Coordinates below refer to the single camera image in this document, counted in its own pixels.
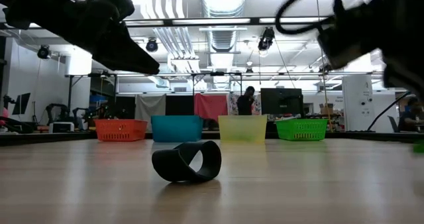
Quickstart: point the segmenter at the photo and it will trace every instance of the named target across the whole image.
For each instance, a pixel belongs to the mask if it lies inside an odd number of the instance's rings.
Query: wooden table
[[[0,147],[0,223],[424,222],[424,157],[407,144],[222,144],[220,175],[198,185],[169,184],[153,170],[151,153],[173,147],[151,140]]]

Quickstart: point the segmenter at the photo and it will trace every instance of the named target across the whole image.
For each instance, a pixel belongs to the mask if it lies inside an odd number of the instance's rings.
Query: orange basket
[[[133,119],[94,121],[97,139],[100,141],[136,141],[144,139],[146,134],[147,121]]]

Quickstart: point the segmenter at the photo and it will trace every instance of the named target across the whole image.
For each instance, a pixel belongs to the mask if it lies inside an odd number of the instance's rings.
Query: computer monitor
[[[262,88],[260,90],[262,114],[300,114],[304,117],[302,89]]]
[[[23,114],[25,114],[25,111],[27,110],[27,106],[28,106],[30,96],[31,96],[31,93],[18,95],[18,98],[16,99],[15,107],[13,108],[12,115],[23,115]]]

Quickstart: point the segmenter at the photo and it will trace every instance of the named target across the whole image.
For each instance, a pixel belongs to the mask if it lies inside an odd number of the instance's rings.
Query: translucent yellow container
[[[266,115],[220,115],[221,142],[265,143]]]

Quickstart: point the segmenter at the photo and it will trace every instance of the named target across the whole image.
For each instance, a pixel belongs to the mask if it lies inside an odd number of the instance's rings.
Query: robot
[[[135,43],[123,21],[134,13],[131,0],[0,0],[8,25],[31,23],[61,36],[111,70],[157,74],[159,63]]]
[[[277,12],[276,28],[280,33],[301,34],[317,29],[317,40],[333,70],[379,48],[386,63],[384,85],[404,87],[424,99],[423,47],[417,43],[424,38],[419,23],[423,11],[420,0],[371,0],[350,9],[344,8],[342,0],[335,0],[333,16],[288,30],[282,27],[280,17],[296,1],[286,1]]]

